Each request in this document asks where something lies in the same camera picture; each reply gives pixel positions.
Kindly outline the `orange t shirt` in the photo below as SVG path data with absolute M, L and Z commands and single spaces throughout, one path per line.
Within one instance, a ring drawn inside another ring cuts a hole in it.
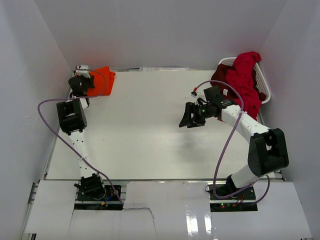
M 87 90 L 87 95 L 90 97 L 97 96 L 103 89 L 102 96 L 111 95 L 116 73 L 111 71 L 108 66 L 95 69 L 95 71 L 90 71 L 89 73 L 93 76 L 94 88 L 89 88 Z

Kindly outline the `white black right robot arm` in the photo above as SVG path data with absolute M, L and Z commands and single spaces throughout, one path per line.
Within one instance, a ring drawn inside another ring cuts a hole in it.
M 204 98 L 187 102 L 179 127 L 196 128 L 206 124 L 208 118 L 217 118 L 232 126 L 249 144 L 247 163 L 229 175 L 224 185 L 215 183 L 209 190 L 218 199 L 238 199 L 244 190 L 261 177 L 286 168 L 289 156 L 284 132 L 260 124 L 233 99 L 224 98 L 218 86 L 204 90 Z

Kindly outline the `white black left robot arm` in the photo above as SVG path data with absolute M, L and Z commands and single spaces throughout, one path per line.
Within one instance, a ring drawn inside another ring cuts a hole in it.
M 89 71 L 76 71 L 68 80 L 70 99 L 56 104 L 60 129 L 67 134 L 71 147 L 80 155 L 76 157 L 80 170 L 80 183 L 75 187 L 86 197 L 101 200 L 106 194 L 99 173 L 88 164 L 89 151 L 85 145 L 84 130 L 87 119 L 84 109 L 90 105 L 87 91 L 94 87 L 94 76 Z

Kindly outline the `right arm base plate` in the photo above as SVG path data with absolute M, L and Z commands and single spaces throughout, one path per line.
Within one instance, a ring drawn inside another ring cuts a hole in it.
M 226 199 L 219 199 L 213 194 L 213 186 L 204 189 L 209 193 L 210 211 L 212 213 L 257 212 L 256 194 L 251 186 L 243 192 Z

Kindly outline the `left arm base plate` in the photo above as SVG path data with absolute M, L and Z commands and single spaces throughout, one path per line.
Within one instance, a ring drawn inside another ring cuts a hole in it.
M 110 185 L 105 185 L 102 193 L 97 197 L 86 196 L 79 189 L 77 190 L 74 209 L 87 211 L 121 211 L 123 205 L 119 202 L 115 191 Z

